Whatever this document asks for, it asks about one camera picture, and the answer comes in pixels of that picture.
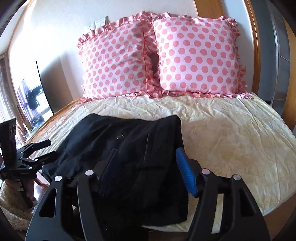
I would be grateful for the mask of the black pants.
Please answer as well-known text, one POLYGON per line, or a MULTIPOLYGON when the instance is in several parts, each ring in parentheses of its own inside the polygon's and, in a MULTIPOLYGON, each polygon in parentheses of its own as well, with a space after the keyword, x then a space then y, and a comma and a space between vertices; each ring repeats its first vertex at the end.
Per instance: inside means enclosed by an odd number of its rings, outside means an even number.
POLYGON ((48 181, 74 178, 109 159, 99 179, 99 220, 111 226, 174 225, 188 216, 189 194, 176 161, 182 146, 176 115, 147 121, 93 113, 73 128, 42 173, 48 181))

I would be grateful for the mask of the beige fluffy rug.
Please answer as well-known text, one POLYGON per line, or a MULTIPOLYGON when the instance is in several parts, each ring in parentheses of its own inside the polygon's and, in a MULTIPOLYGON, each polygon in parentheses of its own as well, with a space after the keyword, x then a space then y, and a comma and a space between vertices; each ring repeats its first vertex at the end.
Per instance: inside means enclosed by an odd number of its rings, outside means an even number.
POLYGON ((1 209, 16 231, 27 231, 37 201, 34 200, 32 205, 33 207, 28 208, 18 190, 3 183, 1 187, 1 209))

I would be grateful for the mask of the large glass window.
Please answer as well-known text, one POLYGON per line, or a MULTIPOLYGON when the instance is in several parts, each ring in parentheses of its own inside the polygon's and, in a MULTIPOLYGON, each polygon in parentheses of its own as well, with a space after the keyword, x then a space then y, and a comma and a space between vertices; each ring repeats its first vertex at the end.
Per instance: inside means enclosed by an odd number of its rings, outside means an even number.
POLYGON ((34 133, 53 115, 37 61, 31 60, 11 68, 11 80, 24 116, 23 124, 29 133, 34 133))

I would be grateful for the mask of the cream patterned bed cover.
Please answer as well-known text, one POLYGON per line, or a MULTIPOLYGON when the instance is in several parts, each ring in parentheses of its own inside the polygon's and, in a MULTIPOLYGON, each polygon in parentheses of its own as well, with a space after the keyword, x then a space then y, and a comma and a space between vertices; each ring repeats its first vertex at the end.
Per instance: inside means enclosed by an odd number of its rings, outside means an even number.
POLYGON ((110 97, 74 101, 54 114, 30 138, 49 139, 56 149, 90 113, 147 121, 177 115, 187 155, 216 175, 239 174, 275 237, 295 209, 295 136, 280 115, 259 97, 150 99, 110 97))

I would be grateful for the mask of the left pink polka-dot pillow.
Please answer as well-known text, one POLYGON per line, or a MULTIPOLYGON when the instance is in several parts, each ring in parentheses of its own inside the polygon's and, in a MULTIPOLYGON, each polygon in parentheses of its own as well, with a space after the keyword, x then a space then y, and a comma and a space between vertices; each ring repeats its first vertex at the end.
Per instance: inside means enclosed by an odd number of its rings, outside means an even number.
POLYGON ((141 11, 79 38, 84 100, 154 95, 151 55, 158 51, 152 25, 156 16, 141 11))

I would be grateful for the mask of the pink polka-dot pillow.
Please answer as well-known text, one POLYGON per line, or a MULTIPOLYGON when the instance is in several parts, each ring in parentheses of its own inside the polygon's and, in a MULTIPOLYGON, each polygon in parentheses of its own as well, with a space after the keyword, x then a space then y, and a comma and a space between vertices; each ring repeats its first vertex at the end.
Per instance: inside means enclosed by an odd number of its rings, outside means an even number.
POLYGON ((156 16, 141 11, 79 38, 84 100, 154 95, 151 55, 158 51, 152 25, 156 16))
POLYGON ((250 98, 239 59, 240 36, 232 18, 172 16, 152 21, 163 95, 250 98))

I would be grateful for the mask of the right pink polka-dot pillow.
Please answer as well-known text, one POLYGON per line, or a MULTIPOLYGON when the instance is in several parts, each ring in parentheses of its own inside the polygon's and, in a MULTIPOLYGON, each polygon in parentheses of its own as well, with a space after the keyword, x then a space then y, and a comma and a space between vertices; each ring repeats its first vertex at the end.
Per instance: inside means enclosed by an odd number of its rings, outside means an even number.
POLYGON ((163 95, 250 98, 239 59, 240 36, 232 18, 172 16, 152 21, 163 95))

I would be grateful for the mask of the white wall socket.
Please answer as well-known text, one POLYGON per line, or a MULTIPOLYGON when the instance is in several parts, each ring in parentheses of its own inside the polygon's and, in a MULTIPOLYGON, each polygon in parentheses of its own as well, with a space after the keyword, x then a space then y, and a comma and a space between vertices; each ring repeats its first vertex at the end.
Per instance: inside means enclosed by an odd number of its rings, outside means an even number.
POLYGON ((108 16, 105 16, 99 20, 94 21, 93 23, 91 23, 90 25, 88 25, 88 29, 89 30, 94 30, 96 28, 105 26, 108 23, 108 16))

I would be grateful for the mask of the wooden door frame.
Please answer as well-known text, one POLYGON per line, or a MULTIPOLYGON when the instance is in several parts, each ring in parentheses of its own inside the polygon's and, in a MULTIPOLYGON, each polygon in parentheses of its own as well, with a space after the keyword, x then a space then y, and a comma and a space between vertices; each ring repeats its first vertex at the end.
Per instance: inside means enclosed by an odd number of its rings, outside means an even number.
POLYGON ((279 1, 245 1, 254 45, 252 92, 295 130, 295 27, 279 1))

